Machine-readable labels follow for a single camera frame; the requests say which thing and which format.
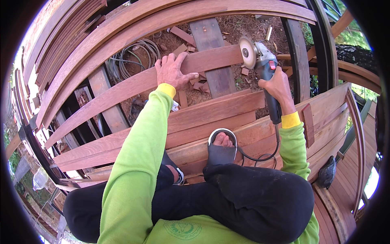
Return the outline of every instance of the person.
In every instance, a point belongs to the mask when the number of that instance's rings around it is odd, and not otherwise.
[[[139,114],[107,182],[70,192],[64,216],[74,236],[98,243],[318,243],[314,195],[307,182],[303,123],[280,67],[259,80],[282,108],[281,170],[234,164],[237,141],[225,129],[211,134],[205,182],[183,175],[165,152],[167,119],[184,75],[176,58],[155,63],[158,87]]]

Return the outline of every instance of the toe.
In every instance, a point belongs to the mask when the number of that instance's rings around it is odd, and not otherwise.
[[[229,141],[229,136],[225,135],[225,137],[222,141],[222,146],[227,146],[228,141]]]
[[[223,139],[225,138],[226,134],[223,132],[218,133],[218,135],[215,137],[215,140],[213,142],[213,145],[215,146],[221,146]]]

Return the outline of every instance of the dirt ground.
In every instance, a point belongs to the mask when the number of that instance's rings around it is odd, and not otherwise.
[[[245,35],[253,41],[262,41],[262,43],[275,55],[279,53],[289,53],[286,35],[279,17],[272,17],[269,20],[263,20],[256,19],[254,15],[246,14],[221,16],[217,17],[217,21],[225,40],[233,45],[238,44],[238,39],[241,36]],[[272,26],[273,29],[270,41],[267,41],[265,40],[265,38],[269,26]],[[191,34],[191,30],[188,23],[178,25],[177,27],[188,34]],[[154,35],[147,37],[147,39],[152,40],[154,43],[157,44],[160,49],[161,56],[168,55],[180,45],[186,43],[184,40],[177,37],[176,35],[166,32],[166,30],[155,33]],[[134,53],[139,56],[144,66],[147,66],[149,64],[149,59],[143,49],[139,48],[135,50]],[[126,59],[131,61],[137,61],[137,59],[132,55],[127,56]],[[141,71],[140,66],[136,64],[125,64],[125,67],[130,75],[134,75]],[[259,76],[254,70],[250,70],[248,76],[242,75],[241,65],[237,64],[232,66],[232,71],[234,75],[234,80],[236,82],[237,91],[243,89],[251,89],[252,91],[261,90],[261,88],[259,88],[257,85]],[[137,98],[138,100],[143,102],[148,98],[149,93],[153,90],[155,90],[155,88],[121,102],[121,107],[125,112],[126,117],[129,116],[132,99]],[[210,93],[204,93],[202,91],[191,89],[189,85],[186,86],[185,90],[188,106],[192,106],[211,99]],[[178,95],[176,95],[174,100],[179,102]],[[268,115],[268,110],[266,108],[256,111],[256,118],[261,118],[266,115]]]

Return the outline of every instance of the gray wire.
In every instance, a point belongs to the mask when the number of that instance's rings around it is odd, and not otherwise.
[[[149,63],[147,66],[148,69],[153,67],[154,63],[158,59],[161,59],[161,54],[160,54],[160,51],[159,51],[157,45],[149,39],[141,39],[141,40],[137,41],[136,43],[133,43],[133,44],[125,47],[124,49],[117,52],[116,54],[114,54],[111,58],[109,58],[106,61],[107,70],[111,74],[111,76],[114,78],[115,84],[131,77],[131,75],[129,74],[129,72],[127,71],[127,69],[124,65],[126,62],[139,65],[141,67],[141,72],[147,69],[146,66],[144,66],[142,64],[141,59],[134,52],[132,52],[133,47],[136,47],[136,46],[144,49],[145,52],[147,53],[148,58],[149,58]],[[126,53],[129,53],[130,55],[133,55],[134,57],[136,57],[139,62],[126,60],[124,58]]]

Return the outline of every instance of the wooden floor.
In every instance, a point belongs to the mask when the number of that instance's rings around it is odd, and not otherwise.
[[[375,108],[376,103],[372,102],[372,105],[364,121],[364,138],[366,146],[366,167],[364,171],[363,185],[366,185],[371,173],[371,169],[375,162],[376,157],[376,139],[375,139]],[[319,243],[343,243],[343,241],[336,240],[334,238],[333,230],[335,225],[340,224],[345,226],[345,235],[349,237],[356,228],[355,219],[351,213],[354,204],[358,182],[358,153],[356,139],[353,141],[351,147],[345,153],[344,159],[340,160],[337,164],[336,176],[332,182],[331,187],[328,190],[328,197],[331,201],[334,201],[335,205],[339,208],[341,213],[339,221],[341,223],[335,223],[335,218],[330,218],[332,213],[325,208],[322,201],[315,193],[315,207],[314,213],[317,217],[320,226],[320,242]],[[333,221],[333,225],[330,225],[326,220],[330,218]]]

